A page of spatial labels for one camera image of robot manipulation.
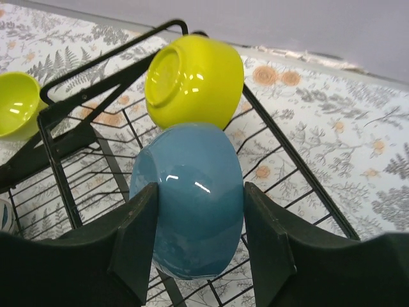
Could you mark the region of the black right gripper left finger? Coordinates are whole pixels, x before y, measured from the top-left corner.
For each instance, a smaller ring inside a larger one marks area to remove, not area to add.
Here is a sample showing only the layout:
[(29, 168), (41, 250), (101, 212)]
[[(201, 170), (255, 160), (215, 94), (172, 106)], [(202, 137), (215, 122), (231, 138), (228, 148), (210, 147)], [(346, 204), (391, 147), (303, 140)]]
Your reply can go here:
[(158, 185), (57, 239), (1, 234), (2, 306), (144, 306)]

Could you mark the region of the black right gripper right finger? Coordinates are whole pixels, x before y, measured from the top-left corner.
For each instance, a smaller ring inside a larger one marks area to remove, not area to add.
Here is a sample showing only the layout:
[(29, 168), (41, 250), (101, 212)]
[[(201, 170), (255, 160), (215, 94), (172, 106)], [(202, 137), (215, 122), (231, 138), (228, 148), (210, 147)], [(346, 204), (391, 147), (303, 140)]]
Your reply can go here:
[(245, 226), (257, 306), (407, 306), (408, 234), (347, 239), (248, 182)]

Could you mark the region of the blue ceramic bowl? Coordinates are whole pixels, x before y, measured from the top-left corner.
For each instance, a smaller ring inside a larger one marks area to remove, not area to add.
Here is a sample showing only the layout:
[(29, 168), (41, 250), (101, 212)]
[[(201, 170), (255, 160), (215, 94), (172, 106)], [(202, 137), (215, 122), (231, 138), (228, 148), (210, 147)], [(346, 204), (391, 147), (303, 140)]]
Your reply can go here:
[(184, 280), (220, 275), (243, 228), (243, 176), (226, 134), (210, 123), (183, 123), (159, 134), (135, 158), (130, 195), (158, 184), (153, 263)]

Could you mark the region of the lime green bowl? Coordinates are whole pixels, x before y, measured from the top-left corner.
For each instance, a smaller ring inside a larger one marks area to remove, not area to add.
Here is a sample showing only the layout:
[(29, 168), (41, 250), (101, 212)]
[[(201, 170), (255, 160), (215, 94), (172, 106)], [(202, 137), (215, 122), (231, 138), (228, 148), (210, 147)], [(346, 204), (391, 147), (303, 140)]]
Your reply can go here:
[(146, 108), (161, 129), (191, 122), (224, 129), (243, 86), (243, 63), (234, 47), (202, 35), (183, 35), (154, 55), (144, 85)]
[(47, 107), (38, 81), (24, 72), (1, 74), (1, 140), (26, 141), (38, 132), (37, 117)]

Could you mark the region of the blue striped white bowl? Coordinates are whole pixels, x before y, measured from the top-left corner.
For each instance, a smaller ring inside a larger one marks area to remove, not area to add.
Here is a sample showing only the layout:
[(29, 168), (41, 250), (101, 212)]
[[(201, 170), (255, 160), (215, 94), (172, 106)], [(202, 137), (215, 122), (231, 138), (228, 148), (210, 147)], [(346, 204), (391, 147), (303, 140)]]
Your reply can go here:
[(15, 229), (15, 218), (12, 205), (0, 199), (0, 227), (2, 232), (13, 233)]

